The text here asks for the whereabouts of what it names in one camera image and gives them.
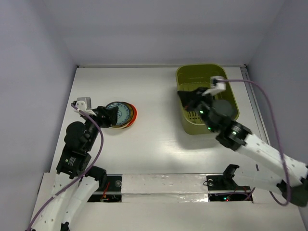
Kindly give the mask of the blue patterned plate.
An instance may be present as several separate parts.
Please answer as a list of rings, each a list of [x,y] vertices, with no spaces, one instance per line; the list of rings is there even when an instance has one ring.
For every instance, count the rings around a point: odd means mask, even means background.
[[[120,127],[129,121],[132,116],[132,112],[130,111],[129,106],[124,102],[112,102],[106,106],[107,109],[115,107],[118,107],[116,126]]]

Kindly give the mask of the orange plate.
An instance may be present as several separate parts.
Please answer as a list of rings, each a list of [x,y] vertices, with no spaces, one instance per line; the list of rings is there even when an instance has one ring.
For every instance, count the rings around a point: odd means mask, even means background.
[[[133,117],[122,129],[130,127],[136,121],[136,119],[137,119],[138,112],[137,112],[136,107],[134,105],[130,104],[130,103],[128,103],[128,105],[133,110]]]

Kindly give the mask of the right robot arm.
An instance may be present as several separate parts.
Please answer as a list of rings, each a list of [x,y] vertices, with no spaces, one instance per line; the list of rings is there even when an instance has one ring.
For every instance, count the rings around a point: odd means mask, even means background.
[[[197,113],[222,146],[257,162],[259,167],[249,171],[236,164],[228,165],[221,177],[225,188],[250,186],[279,194],[298,207],[308,205],[307,164],[280,155],[277,149],[235,121],[233,105],[227,100],[216,100],[210,89],[179,90],[177,94],[183,108]]]

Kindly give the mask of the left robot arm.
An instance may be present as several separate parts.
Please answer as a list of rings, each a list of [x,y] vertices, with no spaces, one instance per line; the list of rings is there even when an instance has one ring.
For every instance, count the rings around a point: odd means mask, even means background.
[[[66,129],[65,146],[56,167],[50,198],[34,215],[29,231],[69,231],[96,190],[106,186],[106,170],[94,164],[91,151],[103,128],[117,124],[118,107],[90,109],[85,100],[71,103],[85,120]]]

